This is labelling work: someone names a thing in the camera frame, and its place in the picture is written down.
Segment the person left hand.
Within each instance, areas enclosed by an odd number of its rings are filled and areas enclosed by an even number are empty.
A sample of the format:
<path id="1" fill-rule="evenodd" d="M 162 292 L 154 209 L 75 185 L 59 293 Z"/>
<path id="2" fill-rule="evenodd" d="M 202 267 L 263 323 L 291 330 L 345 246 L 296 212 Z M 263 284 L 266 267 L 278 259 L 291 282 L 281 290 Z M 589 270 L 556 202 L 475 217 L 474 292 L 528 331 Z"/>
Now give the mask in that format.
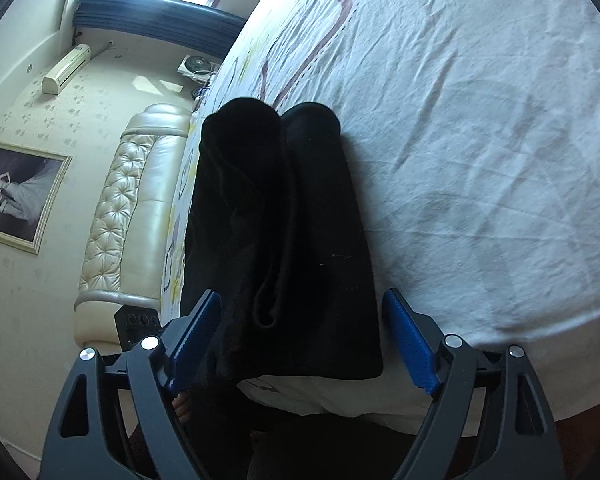
<path id="1" fill-rule="evenodd" d="M 189 394 L 185 391 L 180 392 L 172 401 L 174 413 L 181 424 L 185 424 L 190 416 Z"/>

